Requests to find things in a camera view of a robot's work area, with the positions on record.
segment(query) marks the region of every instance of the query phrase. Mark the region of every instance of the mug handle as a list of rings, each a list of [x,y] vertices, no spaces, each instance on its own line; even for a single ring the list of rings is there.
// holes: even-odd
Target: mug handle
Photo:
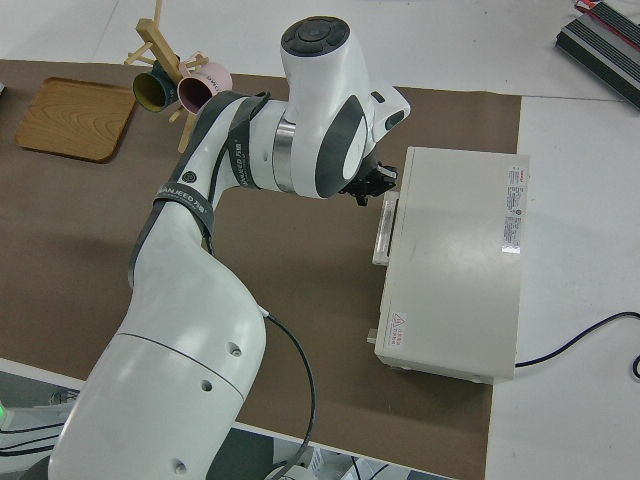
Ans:
[[[193,62],[194,60],[201,60],[203,58],[204,58],[204,55],[202,54],[201,51],[198,50],[196,53],[194,53],[189,58],[187,58],[184,62],[180,62],[178,64],[178,70],[180,70],[180,74],[184,78],[190,77],[191,72],[189,71],[189,68],[187,68],[187,64],[190,62]]]

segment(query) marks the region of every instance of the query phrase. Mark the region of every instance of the white table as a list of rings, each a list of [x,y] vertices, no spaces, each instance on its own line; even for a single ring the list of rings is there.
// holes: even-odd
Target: white table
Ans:
[[[0,57],[120,63],[141,43],[134,27],[153,4],[0,0]],[[640,21],[640,2],[610,4]],[[282,76],[282,31],[318,14],[351,25],[374,78],[524,95],[518,153],[531,156],[532,177],[519,361],[611,313],[640,310],[640,115],[554,49],[576,15],[570,0],[167,0],[161,28],[181,54],[199,48],[230,71]],[[640,384],[630,363],[638,353],[640,322],[619,320],[496,386],[487,478],[635,478]]]

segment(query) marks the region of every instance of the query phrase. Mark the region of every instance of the mug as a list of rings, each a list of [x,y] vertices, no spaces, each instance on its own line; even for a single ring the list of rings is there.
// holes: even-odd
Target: mug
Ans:
[[[202,58],[202,54],[197,52],[179,65],[183,78],[178,83],[178,99],[191,113],[198,113],[213,96],[233,87],[231,75],[219,63],[205,63],[194,71],[187,68],[189,62]]]
[[[161,112],[178,100],[175,83],[157,60],[149,72],[133,80],[133,94],[140,105],[151,112]]]

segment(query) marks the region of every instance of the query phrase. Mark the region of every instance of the wooden mug tree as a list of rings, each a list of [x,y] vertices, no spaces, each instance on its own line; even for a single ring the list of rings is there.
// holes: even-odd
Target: wooden mug tree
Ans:
[[[167,72],[167,75],[169,75],[169,78],[171,78],[173,83],[178,85],[178,82],[182,80],[182,74],[180,73],[180,70],[178,68],[179,61],[177,55],[173,52],[173,49],[169,46],[162,33],[160,33],[159,25],[161,10],[162,0],[156,0],[156,8],[153,20],[151,20],[150,18],[141,18],[140,20],[138,20],[138,25],[136,25],[136,32],[138,32],[138,35],[140,35],[140,38],[142,38],[142,41],[145,43],[135,52],[128,53],[127,59],[124,61],[124,64],[131,65],[134,62],[142,62],[148,65],[153,65],[157,60],[164,71]],[[156,60],[144,56],[144,54],[149,50],[156,57]],[[208,62],[208,57],[202,57],[187,63],[186,67],[198,69],[201,65]],[[184,109],[184,107],[180,106],[169,117],[169,122],[175,122],[181,116],[183,111],[186,110]],[[184,151],[186,150],[189,139],[191,138],[191,133],[193,132],[193,127],[196,123],[195,114],[188,111],[186,111],[186,114],[187,120],[185,122],[184,129],[182,131],[182,137],[180,138],[180,143],[178,145],[178,151],[180,153],[184,153]]]

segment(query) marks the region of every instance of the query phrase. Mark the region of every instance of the black end effector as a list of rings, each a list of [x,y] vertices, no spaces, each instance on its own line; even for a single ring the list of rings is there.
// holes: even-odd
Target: black end effector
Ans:
[[[378,160],[376,150],[373,149],[360,165],[358,173],[339,193],[348,193],[356,198],[358,205],[366,207],[368,197],[377,197],[396,186],[398,169],[383,166]]]

